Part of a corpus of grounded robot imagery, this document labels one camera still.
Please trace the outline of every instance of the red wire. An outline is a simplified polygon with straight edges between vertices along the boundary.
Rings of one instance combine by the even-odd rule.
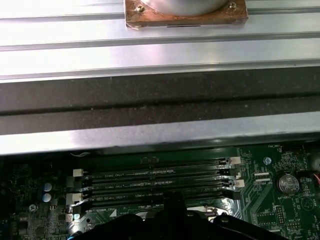
[[[318,181],[318,184],[320,185],[320,177],[315,173],[315,174],[313,174],[314,176],[315,176],[315,178],[317,179],[317,181]]]

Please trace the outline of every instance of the motherboard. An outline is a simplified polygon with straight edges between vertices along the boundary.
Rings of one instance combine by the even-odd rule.
[[[183,195],[290,240],[320,239],[320,158],[302,143],[104,155],[37,155],[1,166],[0,240],[70,240]]]

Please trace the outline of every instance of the silver metal frame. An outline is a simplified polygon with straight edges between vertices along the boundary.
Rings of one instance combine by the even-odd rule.
[[[320,137],[320,112],[0,135],[0,155],[107,149],[107,153],[218,147]]]
[[[245,25],[140,30],[125,27],[123,0],[24,4],[0,3],[0,83],[320,66],[319,0],[247,0]],[[312,140],[319,123],[310,112],[1,135],[0,155]]]
[[[134,30],[125,27],[123,0],[0,3],[0,80],[320,65],[320,1],[247,7],[245,25]]]

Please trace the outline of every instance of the green circuit board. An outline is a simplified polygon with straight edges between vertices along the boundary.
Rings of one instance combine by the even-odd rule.
[[[277,174],[292,177],[296,171],[309,169],[303,146],[286,147],[278,144],[238,148],[243,165],[241,190],[243,219],[288,239],[319,239],[320,203],[316,199],[315,184],[311,178],[298,179],[299,186],[291,184],[292,195],[281,194],[275,187]],[[265,164],[265,158],[271,159]]]
[[[231,164],[234,157],[240,161]],[[9,182],[15,213],[0,217],[0,240],[66,240],[124,214],[143,215],[163,207],[161,202],[140,201],[150,194],[151,186],[181,191],[188,208],[217,208],[290,240],[318,240],[320,188],[312,174],[303,173],[310,165],[301,143],[117,156],[65,154],[59,159],[46,156],[7,164],[1,185],[4,189]],[[234,199],[224,197],[221,186],[211,184],[224,180],[219,174],[229,169],[236,174],[228,179],[243,181],[231,187],[239,193]],[[79,170],[83,176],[74,175]],[[68,186],[70,178],[73,188]],[[78,191],[75,185],[87,181],[90,184]],[[44,190],[47,183],[51,188]],[[90,192],[91,203],[79,210],[67,196],[81,191]],[[158,199],[161,194],[158,190],[150,196]]]

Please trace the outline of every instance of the copper base plate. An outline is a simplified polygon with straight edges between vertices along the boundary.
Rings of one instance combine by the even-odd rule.
[[[220,9],[201,16],[179,17],[158,12],[140,0],[125,0],[125,22],[130,28],[244,24],[248,19],[245,0],[230,0]]]

